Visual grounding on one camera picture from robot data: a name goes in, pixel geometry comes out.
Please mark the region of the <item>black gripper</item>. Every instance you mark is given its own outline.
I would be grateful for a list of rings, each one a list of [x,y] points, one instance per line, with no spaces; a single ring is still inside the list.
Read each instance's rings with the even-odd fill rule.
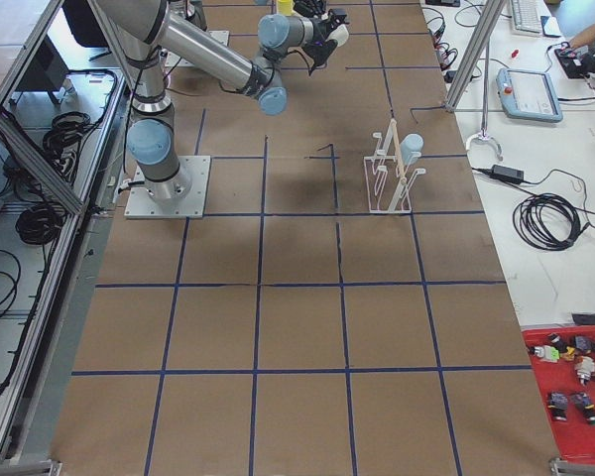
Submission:
[[[335,41],[327,39],[328,35],[341,25],[348,25],[348,14],[343,8],[332,8],[328,11],[327,19],[310,18],[308,24],[312,26],[312,34],[304,43],[304,53],[312,59],[310,69],[317,69],[325,65],[334,50],[338,47]]]
[[[293,10],[303,17],[321,17],[327,13],[324,0],[295,0]]]

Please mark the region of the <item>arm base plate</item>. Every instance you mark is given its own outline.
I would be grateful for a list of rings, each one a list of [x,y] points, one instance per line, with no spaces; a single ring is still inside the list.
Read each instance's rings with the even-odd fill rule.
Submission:
[[[128,219],[199,219],[204,215],[211,158],[179,156],[178,173],[168,181],[147,179],[137,166],[125,207]]]

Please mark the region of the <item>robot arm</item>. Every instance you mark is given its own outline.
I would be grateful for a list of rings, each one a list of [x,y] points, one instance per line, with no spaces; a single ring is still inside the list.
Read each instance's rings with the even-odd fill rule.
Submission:
[[[310,69],[325,65],[348,40],[347,13],[323,1],[294,1],[258,24],[258,49],[247,59],[208,32],[199,1],[94,1],[91,4],[131,88],[124,148],[140,187],[155,203],[173,204],[200,184],[175,150],[175,102],[203,96],[210,79],[226,93],[255,99],[278,115],[288,103],[281,64],[298,54]]]

